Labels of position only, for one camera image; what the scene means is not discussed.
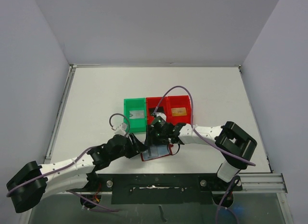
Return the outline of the red leather card holder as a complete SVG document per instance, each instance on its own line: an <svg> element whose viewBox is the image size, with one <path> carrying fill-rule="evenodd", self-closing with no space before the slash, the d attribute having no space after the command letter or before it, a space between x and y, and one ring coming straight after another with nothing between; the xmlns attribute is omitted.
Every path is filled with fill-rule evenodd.
<svg viewBox="0 0 308 224"><path fill-rule="evenodd" d="M166 156L170 156L172 154L173 145L153 145L149 147L146 151L140 154L142 161L154 160Z"/></svg>

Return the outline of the green plastic bin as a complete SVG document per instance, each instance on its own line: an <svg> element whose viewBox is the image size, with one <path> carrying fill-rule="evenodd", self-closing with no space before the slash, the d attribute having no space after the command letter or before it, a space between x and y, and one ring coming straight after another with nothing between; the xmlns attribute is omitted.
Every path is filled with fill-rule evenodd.
<svg viewBox="0 0 308 224"><path fill-rule="evenodd" d="M130 133L146 132L147 114L145 98L124 99L124 115L130 123Z"/></svg>

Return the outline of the red bin with black card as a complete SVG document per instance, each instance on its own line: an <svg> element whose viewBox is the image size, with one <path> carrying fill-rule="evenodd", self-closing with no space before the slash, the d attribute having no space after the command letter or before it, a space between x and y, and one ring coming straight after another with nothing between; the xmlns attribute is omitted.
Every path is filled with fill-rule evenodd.
<svg viewBox="0 0 308 224"><path fill-rule="evenodd" d="M147 111L147 124L150 125L152 121L154 120L153 114L149 114L149 108L157 107L159 101L161 100L161 97L146 97L146 111ZM158 107L163 107L165 113L163 113L163 117L165 120L168 117L168 110L167 110L167 97L163 99L163 101L160 103Z"/></svg>

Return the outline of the red bin with gold card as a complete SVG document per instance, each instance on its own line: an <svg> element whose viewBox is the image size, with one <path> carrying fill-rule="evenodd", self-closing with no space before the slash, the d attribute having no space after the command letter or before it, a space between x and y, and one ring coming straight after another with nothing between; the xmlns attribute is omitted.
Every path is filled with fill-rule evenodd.
<svg viewBox="0 0 308 224"><path fill-rule="evenodd" d="M191 124L191 101L188 95L167 97L167 122Z"/></svg>

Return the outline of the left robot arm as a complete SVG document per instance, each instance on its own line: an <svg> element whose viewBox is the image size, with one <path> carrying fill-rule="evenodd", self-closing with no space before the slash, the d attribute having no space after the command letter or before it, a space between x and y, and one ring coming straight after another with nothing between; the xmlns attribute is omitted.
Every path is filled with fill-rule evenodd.
<svg viewBox="0 0 308 224"><path fill-rule="evenodd" d="M53 194L83 188L91 191L98 185L97 171L118 158L132 158L145 150L147 146L134 134L117 134L75 158L49 164L31 161L8 181L6 196L12 200L15 212L23 213Z"/></svg>

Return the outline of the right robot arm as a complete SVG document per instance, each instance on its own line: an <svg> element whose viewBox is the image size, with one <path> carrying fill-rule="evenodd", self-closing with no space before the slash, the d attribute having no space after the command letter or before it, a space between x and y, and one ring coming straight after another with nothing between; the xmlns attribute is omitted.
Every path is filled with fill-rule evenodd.
<svg viewBox="0 0 308 224"><path fill-rule="evenodd" d="M222 153L225 161L214 178L215 186L224 190L232 179L248 166L257 147L257 141L232 121L222 126L204 127L188 123L173 125L161 116L156 117L147 127L145 145L209 145Z"/></svg>

